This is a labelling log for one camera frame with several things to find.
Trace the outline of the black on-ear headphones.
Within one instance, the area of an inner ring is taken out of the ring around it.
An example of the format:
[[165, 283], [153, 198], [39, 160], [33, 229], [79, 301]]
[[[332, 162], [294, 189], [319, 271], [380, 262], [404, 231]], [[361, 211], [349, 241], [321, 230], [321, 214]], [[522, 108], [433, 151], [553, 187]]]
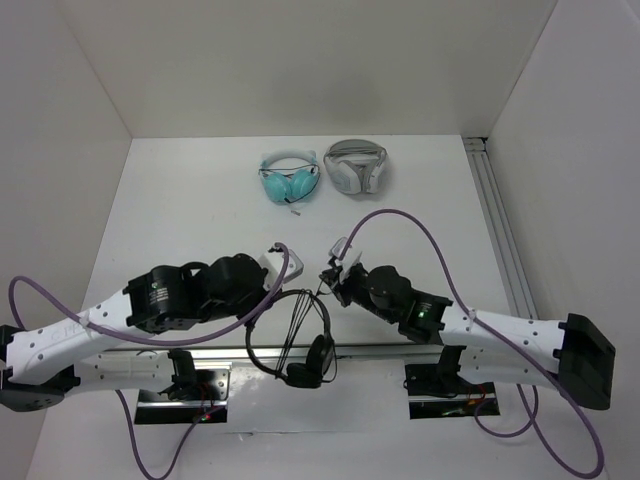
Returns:
[[[275, 295], [273, 304], [288, 297], [294, 297], [295, 303], [289, 329], [275, 367], [266, 366], [255, 354], [251, 343], [252, 334], [259, 317], [250, 320], [246, 325], [245, 349], [252, 364], [261, 372], [271, 375], [274, 379], [281, 380], [291, 388], [318, 389], [324, 383], [330, 383], [330, 380], [325, 379], [325, 375], [334, 362], [336, 355], [335, 340], [331, 332], [331, 317], [319, 296], [308, 289], [281, 291]], [[289, 363], [288, 359], [293, 343], [306, 316], [312, 309], [316, 311], [323, 322], [323, 333], [315, 337], [303, 363]]]

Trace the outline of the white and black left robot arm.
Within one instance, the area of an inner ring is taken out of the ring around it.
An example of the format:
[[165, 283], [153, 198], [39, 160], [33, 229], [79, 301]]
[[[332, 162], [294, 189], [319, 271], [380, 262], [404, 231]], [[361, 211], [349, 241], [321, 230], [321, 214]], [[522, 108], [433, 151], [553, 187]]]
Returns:
[[184, 399], [199, 383], [188, 348], [163, 334], [262, 312], [286, 275], [281, 264], [246, 254], [212, 264], [161, 265], [108, 299], [49, 326], [1, 328], [1, 403], [14, 412], [99, 390], [138, 389]]

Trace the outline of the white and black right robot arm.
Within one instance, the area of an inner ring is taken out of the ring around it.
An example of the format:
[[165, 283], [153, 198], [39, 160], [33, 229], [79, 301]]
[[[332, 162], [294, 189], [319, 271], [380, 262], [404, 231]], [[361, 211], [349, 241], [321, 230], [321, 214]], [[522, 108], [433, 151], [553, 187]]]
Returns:
[[390, 265], [337, 266], [321, 278], [343, 307], [355, 304], [414, 343], [440, 346], [436, 379], [448, 392], [485, 382], [560, 385], [581, 407], [610, 407], [616, 349], [584, 315], [532, 320], [465, 312], [456, 301], [415, 289]]

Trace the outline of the teal cat-ear headphones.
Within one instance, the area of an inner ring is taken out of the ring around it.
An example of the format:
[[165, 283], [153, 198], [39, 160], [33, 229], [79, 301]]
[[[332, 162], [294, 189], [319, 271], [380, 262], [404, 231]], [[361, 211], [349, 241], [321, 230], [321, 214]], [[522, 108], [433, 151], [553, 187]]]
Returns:
[[[282, 160], [300, 160], [301, 166], [275, 168]], [[285, 149], [266, 153], [258, 175], [267, 197], [276, 204], [292, 204], [310, 196], [321, 176], [317, 154], [313, 150]]]

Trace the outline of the white grey gaming headset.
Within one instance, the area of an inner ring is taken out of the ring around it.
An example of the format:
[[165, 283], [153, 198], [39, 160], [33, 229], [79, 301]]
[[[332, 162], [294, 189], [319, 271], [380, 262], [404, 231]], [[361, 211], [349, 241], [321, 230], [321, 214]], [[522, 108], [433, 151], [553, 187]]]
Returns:
[[387, 149], [364, 139], [346, 139], [331, 145], [323, 162], [334, 187], [346, 195], [378, 192], [388, 159]]

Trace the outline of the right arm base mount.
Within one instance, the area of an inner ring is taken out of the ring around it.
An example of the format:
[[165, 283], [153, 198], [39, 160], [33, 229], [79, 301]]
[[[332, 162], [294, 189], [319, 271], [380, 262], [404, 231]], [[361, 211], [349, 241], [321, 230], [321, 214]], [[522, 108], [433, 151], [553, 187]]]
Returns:
[[464, 350], [446, 346], [436, 363], [405, 365], [411, 420], [500, 415], [493, 383], [472, 384], [459, 376]]

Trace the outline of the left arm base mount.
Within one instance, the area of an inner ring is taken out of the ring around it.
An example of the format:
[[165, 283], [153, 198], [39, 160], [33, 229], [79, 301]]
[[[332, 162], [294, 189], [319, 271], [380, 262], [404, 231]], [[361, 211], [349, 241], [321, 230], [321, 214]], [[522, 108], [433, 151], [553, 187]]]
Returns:
[[201, 423], [227, 421], [231, 364], [205, 362], [199, 364], [184, 349], [166, 352], [142, 350], [137, 357], [150, 361], [158, 370], [168, 373], [171, 384], [161, 390], [139, 390], [136, 402], [136, 425], [189, 424], [196, 417]]

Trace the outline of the aluminium side rail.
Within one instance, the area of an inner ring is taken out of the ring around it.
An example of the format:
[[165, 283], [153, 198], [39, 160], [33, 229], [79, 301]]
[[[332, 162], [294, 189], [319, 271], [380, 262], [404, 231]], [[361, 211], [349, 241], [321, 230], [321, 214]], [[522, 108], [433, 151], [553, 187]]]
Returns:
[[487, 139], [463, 137], [462, 141], [506, 290], [510, 311], [513, 315], [523, 318], [537, 319], [538, 312], [499, 191], [497, 177], [488, 155]]

